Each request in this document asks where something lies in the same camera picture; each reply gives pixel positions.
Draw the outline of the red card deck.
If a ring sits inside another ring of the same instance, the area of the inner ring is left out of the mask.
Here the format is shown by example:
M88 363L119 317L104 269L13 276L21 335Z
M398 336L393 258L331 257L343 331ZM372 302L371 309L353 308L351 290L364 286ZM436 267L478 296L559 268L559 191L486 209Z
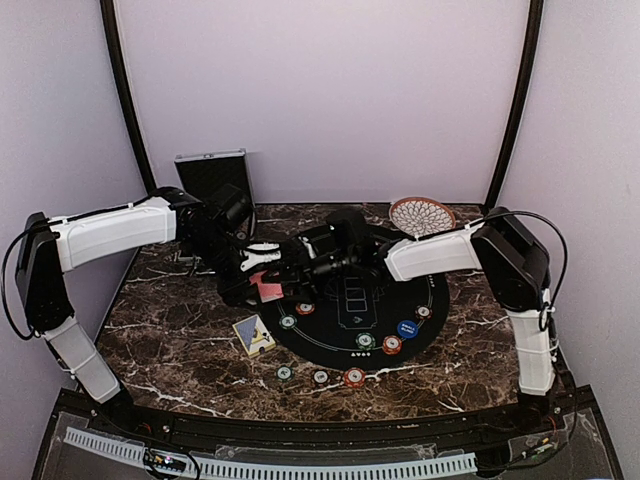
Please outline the red card deck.
M262 303L268 303L284 297L280 283L265 283L262 280L264 271L255 273L250 277L250 283L257 286L259 298Z

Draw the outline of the green chips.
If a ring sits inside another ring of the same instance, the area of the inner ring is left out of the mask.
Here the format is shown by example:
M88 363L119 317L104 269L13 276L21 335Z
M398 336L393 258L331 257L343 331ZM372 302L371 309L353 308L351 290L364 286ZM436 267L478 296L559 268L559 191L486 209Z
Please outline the green chips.
M296 327L297 319L293 315L283 315L279 320L279 325L285 329L293 329Z
M356 345L361 350L371 350L376 346L376 340L372 334L361 332L356 336Z

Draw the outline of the red chips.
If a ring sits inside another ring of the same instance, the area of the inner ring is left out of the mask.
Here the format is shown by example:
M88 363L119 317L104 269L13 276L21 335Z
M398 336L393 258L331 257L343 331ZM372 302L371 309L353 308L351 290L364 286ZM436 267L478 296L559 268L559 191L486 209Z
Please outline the red chips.
M298 303L296 305L296 312L299 315L309 315L312 314L315 310L315 305L313 303Z
M397 355L402 349L402 340L395 336L389 335L382 342L382 350L387 355Z

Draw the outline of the green poker chip stack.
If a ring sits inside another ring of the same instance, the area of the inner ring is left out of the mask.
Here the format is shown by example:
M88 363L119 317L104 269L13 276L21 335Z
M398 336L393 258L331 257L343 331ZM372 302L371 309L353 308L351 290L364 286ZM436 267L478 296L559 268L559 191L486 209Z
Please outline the green poker chip stack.
M294 376L293 370L286 366L280 366L276 371L276 377L279 381L287 382L290 381Z

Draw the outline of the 100 chips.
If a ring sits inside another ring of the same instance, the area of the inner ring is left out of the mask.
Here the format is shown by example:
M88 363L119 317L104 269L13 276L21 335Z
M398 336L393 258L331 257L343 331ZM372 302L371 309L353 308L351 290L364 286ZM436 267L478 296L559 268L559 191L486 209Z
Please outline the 100 chips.
M415 315L419 320L427 320L432 317L432 310L426 305L419 305L415 309Z

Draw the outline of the blue small blind button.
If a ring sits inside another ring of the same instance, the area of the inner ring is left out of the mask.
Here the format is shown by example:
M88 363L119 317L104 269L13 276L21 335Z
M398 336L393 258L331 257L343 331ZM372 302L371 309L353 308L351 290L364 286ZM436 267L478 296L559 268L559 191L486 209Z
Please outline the blue small blind button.
M397 324L397 333L403 339L412 339L419 334L419 325L411 320L402 320Z

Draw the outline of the black-red 100 chip stack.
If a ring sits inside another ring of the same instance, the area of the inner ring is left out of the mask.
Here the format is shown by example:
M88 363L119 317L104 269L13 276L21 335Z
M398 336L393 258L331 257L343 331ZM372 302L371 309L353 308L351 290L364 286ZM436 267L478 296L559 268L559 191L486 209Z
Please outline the black-red 100 chip stack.
M323 385L323 384L328 382L329 374L325 370L316 370L313 373L312 378L313 378L313 381L314 381L315 384Z

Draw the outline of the red-gold 5 chip stack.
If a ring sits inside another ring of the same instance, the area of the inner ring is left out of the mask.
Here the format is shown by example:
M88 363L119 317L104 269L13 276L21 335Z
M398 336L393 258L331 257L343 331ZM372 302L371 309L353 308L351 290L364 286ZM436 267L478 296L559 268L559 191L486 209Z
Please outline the red-gold 5 chip stack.
M366 373L357 367L350 368L344 372L343 382L349 388L360 388L366 381Z

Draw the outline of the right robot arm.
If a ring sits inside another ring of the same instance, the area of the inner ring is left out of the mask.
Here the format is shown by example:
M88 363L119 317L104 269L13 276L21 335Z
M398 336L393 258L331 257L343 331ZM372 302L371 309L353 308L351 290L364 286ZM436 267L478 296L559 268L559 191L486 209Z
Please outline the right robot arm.
M280 274L287 299L311 303L338 274L370 281L409 282L462 270L483 272L515 335L518 387L528 397L510 413L521 434L549 416L547 395L555 380L553 313L561 284L550 279L550 254L522 223L524 211L498 207L464 226L377 244L356 211L339 212L329 225L331 250L318 254L302 237L284 254Z

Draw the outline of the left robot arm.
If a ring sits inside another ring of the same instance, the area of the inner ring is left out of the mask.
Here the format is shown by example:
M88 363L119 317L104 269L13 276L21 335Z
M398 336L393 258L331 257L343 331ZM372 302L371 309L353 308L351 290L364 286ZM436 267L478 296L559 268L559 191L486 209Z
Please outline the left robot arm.
M134 435L141 427L140 412L123 399L122 382L76 319L65 273L138 247L181 242L224 285L240 291L233 300L255 300L250 270L280 259L281 249L236 238L251 215L248 197L232 185L207 202L176 187L161 187L136 202L83 214L30 215L10 245L19 251L15 284L27 325L19 338L43 338L85 392L103 405L103 421L120 436Z

